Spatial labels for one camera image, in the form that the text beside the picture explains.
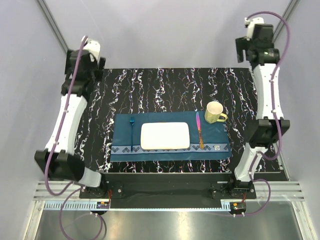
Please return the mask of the blue small fork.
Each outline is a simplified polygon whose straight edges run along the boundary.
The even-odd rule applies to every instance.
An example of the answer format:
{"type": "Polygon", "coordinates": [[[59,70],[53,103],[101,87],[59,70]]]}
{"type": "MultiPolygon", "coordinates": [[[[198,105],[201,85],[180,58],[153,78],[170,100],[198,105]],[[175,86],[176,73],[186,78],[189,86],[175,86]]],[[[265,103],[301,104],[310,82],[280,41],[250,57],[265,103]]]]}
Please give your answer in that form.
{"type": "Polygon", "coordinates": [[[130,127],[131,127],[131,133],[130,133],[130,152],[133,152],[133,134],[134,134],[134,124],[135,124],[135,118],[132,116],[129,120],[130,127]]]}

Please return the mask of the yellow mug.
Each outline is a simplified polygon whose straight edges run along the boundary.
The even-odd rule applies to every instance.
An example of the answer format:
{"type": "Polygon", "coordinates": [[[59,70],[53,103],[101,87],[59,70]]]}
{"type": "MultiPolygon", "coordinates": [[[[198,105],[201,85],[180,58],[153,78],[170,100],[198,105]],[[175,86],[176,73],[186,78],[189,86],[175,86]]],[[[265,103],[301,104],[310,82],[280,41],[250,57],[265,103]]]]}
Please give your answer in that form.
{"type": "Polygon", "coordinates": [[[211,101],[206,105],[204,119],[209,123],[225,122],[228,116],[223,113],[224,107],[218,101],[211,101]]]}

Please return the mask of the white rectangular plate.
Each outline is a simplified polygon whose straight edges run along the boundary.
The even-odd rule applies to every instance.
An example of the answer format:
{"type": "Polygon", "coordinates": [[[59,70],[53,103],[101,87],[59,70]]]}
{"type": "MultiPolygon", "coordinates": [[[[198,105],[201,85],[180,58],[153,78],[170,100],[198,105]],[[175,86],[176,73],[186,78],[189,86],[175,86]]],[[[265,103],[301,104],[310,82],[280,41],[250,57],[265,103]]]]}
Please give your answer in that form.
{"type": "Polygon", "coordinates": [[[183,150],[190,144],[186,122],[153,122],[141,126],[140,145],[143,150],[183,150]]]}

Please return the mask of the pink orange knife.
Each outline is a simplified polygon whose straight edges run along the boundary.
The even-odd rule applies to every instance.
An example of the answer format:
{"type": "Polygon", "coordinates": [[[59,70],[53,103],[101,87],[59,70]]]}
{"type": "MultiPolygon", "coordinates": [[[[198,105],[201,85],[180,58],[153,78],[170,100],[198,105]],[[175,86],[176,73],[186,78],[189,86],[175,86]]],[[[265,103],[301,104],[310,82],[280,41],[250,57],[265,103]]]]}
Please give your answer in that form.
{"type": "Polygon", "coordinates": [[[199,148],[203,150],[205,148],[205,145],[202,138],[201,120],[200,120],[199,112],[196,112],[195,117],[196,117],[196,125],[197,125],[198,136],[199,136],[199,148]]]}

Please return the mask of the blue patterned cloth placemat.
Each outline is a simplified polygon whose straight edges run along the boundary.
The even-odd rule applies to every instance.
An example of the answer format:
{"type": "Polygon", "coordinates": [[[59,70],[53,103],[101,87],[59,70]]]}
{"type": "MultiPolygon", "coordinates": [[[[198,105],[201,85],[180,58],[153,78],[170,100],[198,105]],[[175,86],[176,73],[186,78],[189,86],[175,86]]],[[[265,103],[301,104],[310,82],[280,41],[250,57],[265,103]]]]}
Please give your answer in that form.
{"type": "Polygon", "coordinates": [[[224,160],[232,156],[228,128],[224,122],[208,123],[204,111],[149,112],[117,114],[110,152],[111,162],[142,161],[190,161],[224,160]],[[199,133],[196,123],[199,112],[204,149],[199,147],[199,133]],[[131,152],[130,118],[134,117],[133,152],[131,152]],[[184,122],[188,124],[190,146],[179,150],[144,150],[141,147],[141,128],[145,123],[184,122]]]}

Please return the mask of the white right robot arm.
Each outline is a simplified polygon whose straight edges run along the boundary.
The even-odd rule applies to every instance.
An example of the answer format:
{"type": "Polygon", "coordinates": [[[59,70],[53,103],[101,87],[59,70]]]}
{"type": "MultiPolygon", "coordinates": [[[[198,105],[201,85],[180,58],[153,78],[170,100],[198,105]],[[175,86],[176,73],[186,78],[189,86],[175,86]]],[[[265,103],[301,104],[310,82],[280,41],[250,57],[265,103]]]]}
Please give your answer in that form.
{"type": "Polygon", "coordinates": [[[281,56],[274,45],[274,27],[261,17],[247,20],[247,34],[237,38],[238,62],[247,60],[254,76],[257,92],[257,113],[245,129],[245,147],[239,164],[226,187],[232,198],[241,198],[254,190],[254,172],[261,158],[269,161],[266,152],[274,143],[282,144],[282,136],[290,127],[284,119],[279,97],[279,70],[281,56]]]}

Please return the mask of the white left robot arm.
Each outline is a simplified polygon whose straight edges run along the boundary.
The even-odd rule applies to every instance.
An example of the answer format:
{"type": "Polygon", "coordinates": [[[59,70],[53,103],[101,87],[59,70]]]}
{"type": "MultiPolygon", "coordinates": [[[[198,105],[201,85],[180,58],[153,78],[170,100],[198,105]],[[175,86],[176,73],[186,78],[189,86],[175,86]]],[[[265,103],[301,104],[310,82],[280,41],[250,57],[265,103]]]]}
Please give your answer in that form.
{"type": "Polygon", "coordinates": [[[45,176],[45,186],[53,196],[49,180],[69,180],[82,187],[90,187],[97,198],[108,193],[101,173],[88,169],[75,155],[75,140],[81,117],[87,107],[94,83],[103,75],[105,58],[100,57],[100,47],[85,46],[83,50],[68,50],[65,63],[65,81],[61,86],[59,114],[44,150],[34,155],[45,176]]]}

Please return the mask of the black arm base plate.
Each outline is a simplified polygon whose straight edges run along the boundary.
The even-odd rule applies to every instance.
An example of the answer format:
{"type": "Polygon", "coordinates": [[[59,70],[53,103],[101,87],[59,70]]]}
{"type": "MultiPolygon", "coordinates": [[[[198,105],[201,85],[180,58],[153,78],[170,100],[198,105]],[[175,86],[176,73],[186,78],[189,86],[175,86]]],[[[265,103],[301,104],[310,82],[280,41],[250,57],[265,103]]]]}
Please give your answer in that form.
{"type": "Polygon", "coordinates": [[[103,186],[87,187],[80,192],[82,199],[102,199],[111,191],[113,199],[129,194],[199,195],[216,199],[253,200],[257,197],[251,180],[241,182],[232,173],[105,173],[103,186]]]}

